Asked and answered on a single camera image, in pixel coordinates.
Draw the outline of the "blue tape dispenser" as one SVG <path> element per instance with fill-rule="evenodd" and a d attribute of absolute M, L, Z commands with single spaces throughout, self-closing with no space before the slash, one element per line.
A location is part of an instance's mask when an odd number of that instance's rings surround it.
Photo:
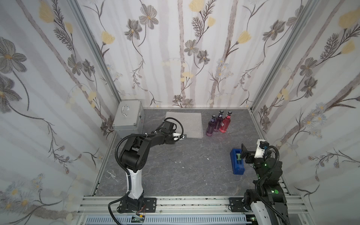
<path fill-rule="evenodd" d="M 235 175 L 243 175 L 245 172 L 244 162 L 241 158 L 241 153 L 241 149 L 232 149 L 230 152 L 232 172 Z"/>

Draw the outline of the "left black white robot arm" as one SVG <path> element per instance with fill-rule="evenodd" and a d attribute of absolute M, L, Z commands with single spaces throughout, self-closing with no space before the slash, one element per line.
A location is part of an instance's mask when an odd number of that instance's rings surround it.
<path fill-rule="evenodd" d="M 131 134 L 120 140 L 115 148 L 115 160 L 126 173 L 127 192 L 116 201 L 119 203 L 118 213 L 139 212 L 145 206 L 142 169 L 150 149 L 163 144 L 172 145 L 184 138 L 186 136 L 181 122 L 167 117 L 149 134 Z"/>

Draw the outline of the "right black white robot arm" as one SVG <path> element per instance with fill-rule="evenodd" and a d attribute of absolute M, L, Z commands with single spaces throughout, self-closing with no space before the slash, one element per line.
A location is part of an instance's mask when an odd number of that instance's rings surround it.
<path fill-rule="evenodd" d="M 263 139 L 257 141 L 254 151 L 242 144 L 240 158 L 253 166 L 257 176 L 255 187 L 243 196 L 244 210 L 254 213 L 259 225 L 289 225 L 287 200 L 279 184 L 283 171 L 277 147 Z"/>

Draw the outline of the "bubble wrap sheet stack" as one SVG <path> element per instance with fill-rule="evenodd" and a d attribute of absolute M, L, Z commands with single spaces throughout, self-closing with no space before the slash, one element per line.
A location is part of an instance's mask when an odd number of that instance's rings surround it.
<path fill-rule="evenodd" d="M 166 118 L 177 119 L 184 128 L 184 134 L 187 138 L 202 139 L 203 123 L 202 116 L 198 112 L 167 112 Z"/>

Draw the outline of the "pink red bottle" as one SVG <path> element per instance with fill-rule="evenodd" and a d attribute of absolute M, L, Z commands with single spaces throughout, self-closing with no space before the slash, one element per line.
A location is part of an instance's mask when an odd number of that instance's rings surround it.
<path fill-rule="evenodd" d="M 222 132 L 222 133 L 227 132 L 227 129 L 231 122 L 231 115 L 232 115 L 232 111 L 228 111 L 226 117 L 223 119 L 223 121 L 221 123 L 221 127 L 219 129 L 220 132 Z"/>

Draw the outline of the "dark purple bottle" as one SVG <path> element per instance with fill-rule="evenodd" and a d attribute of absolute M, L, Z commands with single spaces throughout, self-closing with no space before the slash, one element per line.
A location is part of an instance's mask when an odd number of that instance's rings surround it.
<path fill-rule="evenodd" d="M 220 127 L 221 127 L 221 124 L 222 124 L 222 121 L 223 121 L 223 115 L 224 115 L 224 110 L 220 110 L 219 111 L 219 114 L 215 120 L 215 127 L 214 127 L 214 132 L 218 132 Z"/>

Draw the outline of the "grey metal case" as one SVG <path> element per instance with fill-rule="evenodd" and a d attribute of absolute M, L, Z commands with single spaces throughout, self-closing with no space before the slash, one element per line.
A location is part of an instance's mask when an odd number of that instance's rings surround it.
<path fill-rule="evenodd" d="M 120 102 L 113 128 L 121 138 L 143 132 L 145 113 L 140 100 L 124 100 Z"/>

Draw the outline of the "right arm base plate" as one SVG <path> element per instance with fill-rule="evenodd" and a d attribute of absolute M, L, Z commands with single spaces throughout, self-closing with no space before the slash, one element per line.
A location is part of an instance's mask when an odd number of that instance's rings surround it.
<path fill-rule="evenodd" d="M 228 209 L 235 212 L 246 212 L 247 210 L 244 208 L 243 197 L 230 197 Z"/>

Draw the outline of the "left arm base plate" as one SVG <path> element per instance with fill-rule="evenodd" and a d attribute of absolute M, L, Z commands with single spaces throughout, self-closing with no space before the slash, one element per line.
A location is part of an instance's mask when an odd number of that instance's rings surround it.
<path fill-rule="evenodd" d="M 120 201 L 117 208 L 118 213 L 132 213 L 132 212 L 145 212 L 155 213 L 157 207 L 157 198 L 144 198 L 139 199 L 124 198 Z"/>

